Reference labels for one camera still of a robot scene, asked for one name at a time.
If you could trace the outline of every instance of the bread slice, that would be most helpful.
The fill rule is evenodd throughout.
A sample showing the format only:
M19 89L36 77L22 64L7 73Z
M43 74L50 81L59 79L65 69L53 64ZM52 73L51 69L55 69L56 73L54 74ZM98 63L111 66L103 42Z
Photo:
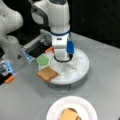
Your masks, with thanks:
M74 109L66 109L59 120L82 120Z
M49 82L51 79L54 79L55 77L58 76L58 72L56 72L50 67L42 69L37 74L40 78L42 78L46 82Z

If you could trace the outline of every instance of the green sponge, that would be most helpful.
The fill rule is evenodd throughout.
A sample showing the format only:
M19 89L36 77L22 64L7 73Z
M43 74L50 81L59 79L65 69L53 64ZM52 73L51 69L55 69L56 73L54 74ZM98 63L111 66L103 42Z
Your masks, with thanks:
M47 65L49 62L49 59L44 55L40 55L36 60L37 60L37 63L41 66Z

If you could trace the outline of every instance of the blue gripper part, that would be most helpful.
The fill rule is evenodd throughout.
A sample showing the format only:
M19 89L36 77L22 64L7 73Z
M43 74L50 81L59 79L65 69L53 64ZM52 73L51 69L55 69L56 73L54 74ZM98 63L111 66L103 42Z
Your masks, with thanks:
M67 52L74 54L74 43L71 40L67 42Z

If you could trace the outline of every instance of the gray table surface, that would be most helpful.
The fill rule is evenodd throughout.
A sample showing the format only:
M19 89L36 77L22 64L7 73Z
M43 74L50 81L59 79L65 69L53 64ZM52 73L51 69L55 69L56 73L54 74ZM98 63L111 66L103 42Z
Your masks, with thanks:
M79 96L96 109L99 120L120 117L120 49L72 34L76 48L90 60L88 78L78 89L61 93L48 88L36 75L33 61L9 85L0 87L0 120L45 120L59 98Z

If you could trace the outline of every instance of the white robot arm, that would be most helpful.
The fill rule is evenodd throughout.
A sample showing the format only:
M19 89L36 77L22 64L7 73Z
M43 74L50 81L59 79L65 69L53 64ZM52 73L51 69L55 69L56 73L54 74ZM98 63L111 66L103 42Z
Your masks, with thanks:
M41 0L35 2L31 12L36 23L50 26L55 59L58 62L70 61L74 50L73 45L71 45L72 52L68 52L67 49L70 40L70 15L67 0Z
M19 29L22 25L22 16L17 11L8 8L3 0L0 0L0 45L5 52L5 59L11 62L15 72L20 70L27 61L18 39L7 34Z

